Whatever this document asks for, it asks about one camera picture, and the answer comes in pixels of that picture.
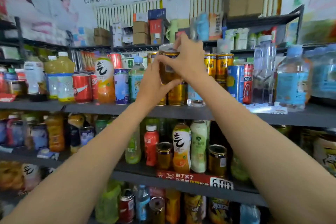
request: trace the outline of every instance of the red coca-cola can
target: red coca-cola can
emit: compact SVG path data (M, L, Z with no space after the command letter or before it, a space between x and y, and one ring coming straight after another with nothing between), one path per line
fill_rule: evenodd
M90 75L91 75L91 86L92 86L93 100L98 100L98 81L97 81L97 76L94 73L90 73Z
M73 94L77 103L88 103L92 101L92 87L90 74L85 72L74 73Z
M123 63L121 60L120 53L110 53L110 54L107 54L107 57L112 61L114 68L123 68Z
M243 90L243 104L252 103L252 77L253 77L253 64L244 65L244 90Z
M124 189L119 202L119 223L131 223L135 215L134 194L130 189Z

